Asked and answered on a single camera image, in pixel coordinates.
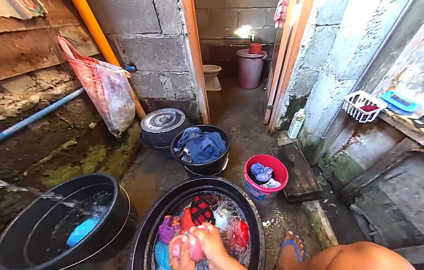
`black plastic tub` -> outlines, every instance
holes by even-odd
[[[174,148],[177,148],[177,142],[182,137],[182,132],[180,132],[170,144],[170,152],[173,155],[173,158],[182,164],[188,172],[194,175],[217,175],[220,174],[227,166],[228,162],[228,153],[230,150],[230,138],[227,132],[223,131],[221,128],[212,126],[212,125],[196,125],[193,127],[198,127],[200,130],[206,133],[218,132],[222,140],[224,140],[227,150],[223,153],[218,159],[214,161],[209,161],[207,163],[186,163],[181,160],[173,151]]]
[[[152,149],[152,150],[158,150],[160,151],[168,160],[173,160],[173,156],[170,153],[170,145],[168,146],[162,146],[162,147],[149,147],[147,146],[147,144],[144,144],[142,142],[142,132],[140,133],[140,143],[142,143],[143,146],[147,147],[148,149]]]
[[[262,221],[248,195],[237,185],[216,176],[190,178],[179,183],[160,197],[137,227],[132,240],[127,270],[154,269],[153,252],[159,226],[163,217],[177,205],[203,191],[220,192],[232,199],[242,210],[249,226],[251,251],[250,270],[262,270],[265,266],[265,238]]]
[[[182,111],[175,108],[158,109],[147,114],[140,122],[140,142],[150,149],[168,149],[173,138],[190,126],[191,122]]]
[[[69,233],[53,236],[61,220],[69,230],[80,224],[70,208],[50,199],[38,198],[20,212],[0,235],[0,270],[64,269],[93,257],[109,245],[125,227],[130,212],[127,193],[112,176],[103,173],[82,175],[49,192],[61,194],[65,202],[83,201],[97,192],[106,192],[109,205],[101,221],[75,246],[65,249]]]

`leg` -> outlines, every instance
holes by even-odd
[[[399,254],[369,242],[356,242],[350,245],[329,247],[305,262],[297,261],[293,246],[288,245],[282,250],[277,262],[277,269],[414,270],[413,266]]]

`bucket lid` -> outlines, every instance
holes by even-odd
[[[237,51],[237,55],[244,58],[267,58],[267,52],[262,51],[262,53],[249,53],[248,51],[249,49],[240,49]]]
[[[140,122],[143,131],[163,133],[171,131],[185,121],[185,114],[175,108],[162,108],[147,114]]]

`toilet bowl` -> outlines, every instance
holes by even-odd
[[[205,78],[205,89],[207,91],[222,90],[220,87],[219,78],[217,78],[217,74],[219,74],[219,71],[222,70],[222,68],[216,65],[203,65],[203,70]]]

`pink trash bin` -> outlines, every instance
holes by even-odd
[[[264,66],[264,59],[267,52],[260,54],[249,53],[249,49],[237,51],[239,67],[239,87],[244,89],[254,89],[260,83],[260,75]]]

